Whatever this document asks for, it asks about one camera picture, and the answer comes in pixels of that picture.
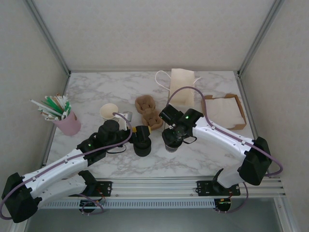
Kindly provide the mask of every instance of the white paper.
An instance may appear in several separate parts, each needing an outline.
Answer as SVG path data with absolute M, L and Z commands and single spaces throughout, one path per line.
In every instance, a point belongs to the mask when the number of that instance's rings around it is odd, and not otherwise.
M 208 118 L 218 125 L 230 129 L 244 124 L 235 98 L 217 98 L 206 101 Z

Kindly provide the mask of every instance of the white wall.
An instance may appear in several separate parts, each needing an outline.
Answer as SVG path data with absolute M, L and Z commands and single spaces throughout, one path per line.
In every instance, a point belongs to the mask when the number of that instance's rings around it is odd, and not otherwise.
M 39 167 L 52 124 L 30 103 L 62 92 L 66 77 L 21 0 L 0 7 L 0 189 Z M 9 222 L 0 219 L 0 231 Z
M 309 231 L 309 1 L 285 1 L 243 77 L 258 133 L 284 165 L 284 189 Z
M 69 68 L 237 70 L 274 0 L 35 0 Z

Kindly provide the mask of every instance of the white ventilation grille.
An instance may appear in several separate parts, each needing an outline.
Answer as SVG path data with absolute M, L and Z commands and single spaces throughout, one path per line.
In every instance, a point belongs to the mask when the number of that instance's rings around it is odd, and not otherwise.
M 81 201 L 78 199 L 67 199 L 54 201 L 43 209 L 76 209 L 81 208 Z M 183 209 L 183 208 L 214 208 L 214 199 L 129 199 L 129 200 L 114 200 L 107 199 L 103 204 L 105 209 Z

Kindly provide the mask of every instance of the pink cup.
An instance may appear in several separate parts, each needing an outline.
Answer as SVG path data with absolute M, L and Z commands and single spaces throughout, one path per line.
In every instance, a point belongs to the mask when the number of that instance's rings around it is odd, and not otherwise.
M 82 126 L 73 111 L 71 111 L 64 120 L 53 121 L 53 123 L 62 131 L 62 133 L 68 136 L 77 134 Z

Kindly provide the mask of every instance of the brown cup carrier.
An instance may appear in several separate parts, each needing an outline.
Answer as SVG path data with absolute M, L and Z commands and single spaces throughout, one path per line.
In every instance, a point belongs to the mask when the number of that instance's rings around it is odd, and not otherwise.
M 155 101 L 150 95 L 143 95 L 135 100 L 137 111 L 142 114 L 141 121 L 143 125 L 150 126 L 154 131 L 163 125 L 162 118 L 159 117 L 159 112 L 155 109 Z

